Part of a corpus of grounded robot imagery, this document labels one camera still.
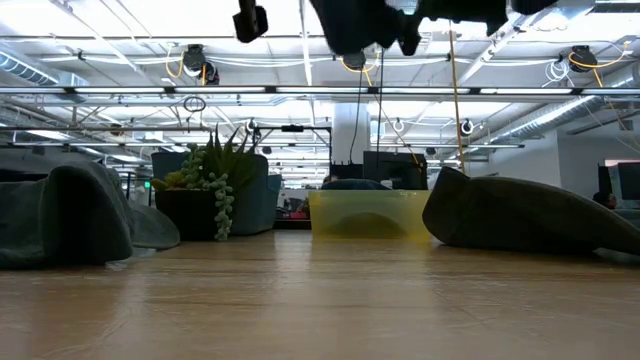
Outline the silver ventilation duct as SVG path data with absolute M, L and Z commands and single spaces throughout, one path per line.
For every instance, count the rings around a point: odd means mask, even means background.
M 512 139 L 524 140 L 584 117 L 615 96 L 640 95 L 640 61 L 636 61 L 603 81 L 603 88 L 583 88 L 574 98 L 563 103 L 545 105 L 492 134 L 483 145 L 502 144 Z
M 56 86 L 59 83 L 59 79 L 54 74 L 44 72 L 2 50 L 0 50 L 0 70 L 37 86 Z

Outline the person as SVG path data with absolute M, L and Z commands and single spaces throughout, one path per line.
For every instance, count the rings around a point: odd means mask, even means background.
M 617 208 L 617 199 L 615 195 L 608 191 L 596 192 L 592 196 L 592 200 L 610 210 L 615 210 Z

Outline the yellow plastic bin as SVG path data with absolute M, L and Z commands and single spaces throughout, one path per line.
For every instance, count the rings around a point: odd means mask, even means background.
M 312 191 L 312 233 L 316 239 L 428 241 L 422 213 L 429 196 L 425 190 Z

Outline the black computer monitor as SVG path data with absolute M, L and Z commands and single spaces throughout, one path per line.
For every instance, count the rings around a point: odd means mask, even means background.
M 333 180 L 342 179 L 362 179 L 363 178 L 363 165 L 362 164 L 337 164 L 331 163 L 329 167 L 330 177 Z
M 420 154 L 366 151 L 363 177 L 377 182 L 389 180 L 393 189 L 428 189 L 426 160 Z

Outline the blue denim cap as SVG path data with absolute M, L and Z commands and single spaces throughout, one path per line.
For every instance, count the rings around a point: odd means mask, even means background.
M 368 179 L 337 179 L 324 183 L 322 190 L 389 190 L 389 187 Z
M 405 15 L 385 0 L 310 0 L 328 46 L 337 55 L 372 44 L 389 48 L 400 36 Z

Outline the potted succulent plant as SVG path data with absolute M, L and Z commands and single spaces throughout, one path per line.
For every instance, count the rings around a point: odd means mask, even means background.
M 246 186 L 255 177 L 255 146 L 221 142 L 209 133 L 204 145 L 191 143 L 179 168 L 151 180 L 156 206 L 177 227 L 183 241 L 225 241 Z

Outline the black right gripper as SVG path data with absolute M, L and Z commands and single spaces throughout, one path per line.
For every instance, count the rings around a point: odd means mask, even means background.
M 479 22 L 486 25 L 486 35 L 498 31 L 507 21 L 506 0 L 420 0 L 419 13 L 430 20 L 447 19 L 453 23 Z M 397 41 L 405 56 L 413 56 L 422 39 L 418 14 L 399 14 Z

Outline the long ceiling light bar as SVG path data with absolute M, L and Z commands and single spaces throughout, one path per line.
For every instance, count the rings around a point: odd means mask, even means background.
M 0 95 L 515 95 L 515 96 L 640 96 L 640 88 L 484 88 L 484 87 L 347 87 L 347 86 L 179 86 L 179 87 L 0 87 Z

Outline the black room divider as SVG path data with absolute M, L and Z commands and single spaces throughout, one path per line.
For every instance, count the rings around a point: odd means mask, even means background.
M 619 200 L 640 201 L 640 162 L 622 162 L 598 167 L 601 192 L 614 194 Z

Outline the distant black rig frame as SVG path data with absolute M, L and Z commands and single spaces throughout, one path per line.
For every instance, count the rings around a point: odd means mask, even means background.
M 314 162 L 331 164 L 333 131 L 329 126 L 289 124 L 257 126 L 251 141 L 256 149 L 275 162 Z

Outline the green cotton cap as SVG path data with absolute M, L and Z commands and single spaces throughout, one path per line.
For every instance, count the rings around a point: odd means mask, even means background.
M 640 227 L 593 200 L 523 179 L 469 177 L 445 167 L 422 220 L 437 240 L 454 247 L 640 256 Z
M 63 164 L 37 180 L 0 178 L 0 269 L 104 265 L 179 243 L 166 215 L 129 201 L 116 172 L 97 163 Z

